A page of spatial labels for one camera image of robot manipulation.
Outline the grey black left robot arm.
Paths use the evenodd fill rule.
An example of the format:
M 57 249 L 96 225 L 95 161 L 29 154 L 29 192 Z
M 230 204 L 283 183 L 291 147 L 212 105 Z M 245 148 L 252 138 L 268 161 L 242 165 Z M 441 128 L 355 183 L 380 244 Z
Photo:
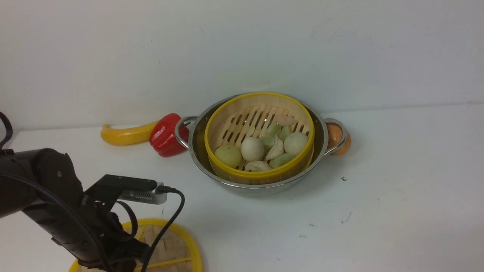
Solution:
M 50 148 L 1 152 L 1 218 L 23 212 L 80 265 L 133 271 L 150 246 L 123 229 L 111 211 L 128 177 L 104 175 L 84 190 L 69 155 Z

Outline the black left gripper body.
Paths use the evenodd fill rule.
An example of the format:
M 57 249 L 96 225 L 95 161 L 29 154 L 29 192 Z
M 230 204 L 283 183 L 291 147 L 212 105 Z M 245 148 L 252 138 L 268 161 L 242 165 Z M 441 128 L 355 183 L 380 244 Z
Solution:
M 135 236 L 138 221 L 119 198 L 90 198 L 66 205 L 37 200 L 23 213 L 72 254 L 81 266 L 105 272 L 133 272 L 150 246 Z

